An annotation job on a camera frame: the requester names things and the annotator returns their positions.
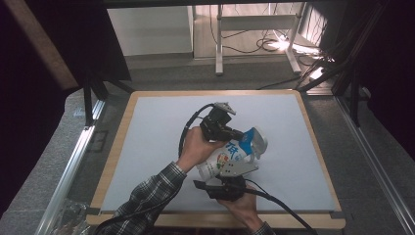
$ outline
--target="gray floor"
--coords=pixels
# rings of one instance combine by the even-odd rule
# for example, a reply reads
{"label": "gray floor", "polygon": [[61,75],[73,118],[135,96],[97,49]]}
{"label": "gray floor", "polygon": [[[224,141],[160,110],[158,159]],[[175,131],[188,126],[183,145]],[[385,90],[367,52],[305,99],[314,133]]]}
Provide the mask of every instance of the gray floor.
{"label": "gray floor", "polygon": [[[257,89],[266,84],[292,78],[285,57],[227,59],[225,74],[214,75],[213,60],[194,61],[186,57],[170,61],[153,58],[152,67],[141,68],[143,58],[128,58],[132,81],[125,83],[137,90],[210,90]],[[271,88],[292,88],[295,81]],[[111,95],[103,118],[99,120],[96,138],[89,147],[89,158],[82,164],[73,182],[69,197],[88,203],[94,192],[97,175],[104,166],[105,155],[114,140],[128,94],[107,84]],[[328,167],[335,190],[346,217],[344,234],[405,234],[392,206],[374,176],[333,96],[304,94],[304,104]],[[51,142],[27,179],[18,196],[0,220],[0,234],[32,234],[45,212],[54,190],[65,170],[76,140],[84,125],[83,93],[70,95],[66,112]],[[412,212],[415,209],[415,164],[398,143],[360,102],[361,129],[366,134],[385,171]],[[340,234],[339,231],[319,231],[320,234]]]}

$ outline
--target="plaid sleeve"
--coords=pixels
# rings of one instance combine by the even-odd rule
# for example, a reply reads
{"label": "plaid sleeve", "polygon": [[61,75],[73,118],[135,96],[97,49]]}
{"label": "plaid sleeve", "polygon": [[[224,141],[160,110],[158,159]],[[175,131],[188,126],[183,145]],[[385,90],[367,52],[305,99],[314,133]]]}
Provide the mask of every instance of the plaid sleeve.
{"label": "plaid sleeve", "polygon": [[272,228],[268,225],[267,222],[264,222],[262,224],[262,227],[260,227],[256,232],[254,232],[252,235],[275,235]]}
{"label": "plaid sleeve", "polygon": [[140,183],[131,193],[128,202],[123,204],[115,212],[115,216],[139,212],[167,202],[159,209],[134,216],[125,222],[115,223],[109,227],[106,234],[147,234],[153,229],[153,225],[159,214],[172,199],[171,196],[178,191],[186,178],[186,173],[172,162],[159,174],[151,176]]}

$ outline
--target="hand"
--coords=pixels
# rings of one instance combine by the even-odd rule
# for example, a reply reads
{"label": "hand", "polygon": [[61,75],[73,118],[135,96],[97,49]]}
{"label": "hand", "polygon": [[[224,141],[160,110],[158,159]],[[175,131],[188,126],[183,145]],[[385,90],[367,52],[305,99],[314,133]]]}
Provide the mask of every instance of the hand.
{"label": "hand", "polygon": [[256,232],[263,224],[256,211],[256,195],[245,193],[235,202],[217,200],[217,202],[229,210],[238,221],[247,226],[251,232]]}
{"label": "hand", "polygon": [[208,142],[201,128],[193,127],[187,132],[177,165],[187,173],[193,166],[203,163],[214,150],[223,145],[225,145],[225,142],[222,141]]}

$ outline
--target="table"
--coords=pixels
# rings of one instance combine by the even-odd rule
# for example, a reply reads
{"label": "table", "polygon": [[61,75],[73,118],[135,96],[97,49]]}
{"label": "table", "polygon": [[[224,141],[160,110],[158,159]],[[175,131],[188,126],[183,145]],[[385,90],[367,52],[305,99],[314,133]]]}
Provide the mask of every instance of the table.
{"label": "table", "polygon": [[[300,115],[303,117],[304,126],[309,133],[309,138],[311,140],[312,146],[315,150],[316,160],[321,167],[321,172],[324,175],[323,181],[327,183],[327,188],[329,194],[334,202],[334,209],[332,211],[303,211],[300,213],[300,216],[306,220],[313,228],[325,228],[325,229],[342,229],[346,225],[345,219],[342,217],[342,210],[339,204],[339,201],[334,191],[333,185],[330,180],[330,176],[327,172],[327,168],[324,164],[321,152],[318,147],[318,143],[315,139],[315,136],[312,131],[312,127],[307,117],[307,113],[303,106],[300,94],[296,91],[289,90],[274,90],[274,91],[149,91],[149,92],[134,92],[131,95],[131,98],[126,107],[124,116],[122,118],[121,124],[119,126],[118,132],[115,137],[115,142],[110,151],[109,158],[107,160],[104,172],[102,174],[101,180],[98,184],[97,190],[95,192],[94,198],[91,203],[91,208],[99,209],[105,201],[105,195],[109,191],[111,181],[115,177],[116,165],[122,156],[124,141],[128,139],[131,132],[128,132],[129,126],[136,125],[132,120],[134,120],[134,111],[137,105],[137,102],[140,101],[140,98],[157,98],[157,97],[168,97],[171,99],[181,98],[181,97],[229,97],[229,98],[262,98],[262,97],[271,97],[271,96],[293,96],[297,100],[300,108]],[[157,117],[161,112],[155,112],[154,119],[159,119]],[[271,227],[276,228],[302,228],[302,225],[299,224],[294,218],[284,211],[265,211],[259,209],[260,217],[263,220],[266,220]],[[102,213],[102,214],[89,214],[87,215],[87,221],[90,224],[99,224],[106,219],[112,217],[111,213]],[[156,226],[168,226],[168,227],[213,227],[213,228],[239,228],[243,225],[237,222],[232,215],[226,211],[186,211],[186,212],[168,212],[163,213],[156,222]]]}

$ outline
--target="white wall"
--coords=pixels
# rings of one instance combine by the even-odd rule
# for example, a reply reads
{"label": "white wall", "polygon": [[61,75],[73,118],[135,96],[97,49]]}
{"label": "white wall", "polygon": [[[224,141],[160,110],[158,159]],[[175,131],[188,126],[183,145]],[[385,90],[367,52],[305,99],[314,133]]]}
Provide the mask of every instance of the white wall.
{"label": "white wall", "polygon": [[193,51],[191,7],[109,9],[124,56]]}

